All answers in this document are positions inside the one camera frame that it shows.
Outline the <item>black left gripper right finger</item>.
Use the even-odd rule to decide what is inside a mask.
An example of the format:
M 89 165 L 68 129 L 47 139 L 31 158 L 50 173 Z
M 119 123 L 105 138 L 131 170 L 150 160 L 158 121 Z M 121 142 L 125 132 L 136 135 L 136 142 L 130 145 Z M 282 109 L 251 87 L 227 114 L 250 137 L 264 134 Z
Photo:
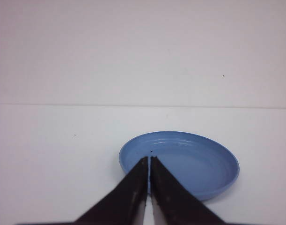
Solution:
M 156 225 L 223 225 L 225 223 L 191 195 L 157 157 L 150 159 L 151 199 Z

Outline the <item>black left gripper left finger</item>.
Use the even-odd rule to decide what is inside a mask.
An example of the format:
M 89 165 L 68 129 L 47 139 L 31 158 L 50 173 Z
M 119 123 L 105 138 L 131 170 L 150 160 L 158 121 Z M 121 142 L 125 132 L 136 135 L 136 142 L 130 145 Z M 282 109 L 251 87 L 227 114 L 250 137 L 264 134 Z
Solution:
M 141 225 L 147 200 L 148 158 L 143 157 L 121 182 L 80 216 L 79 225 Z

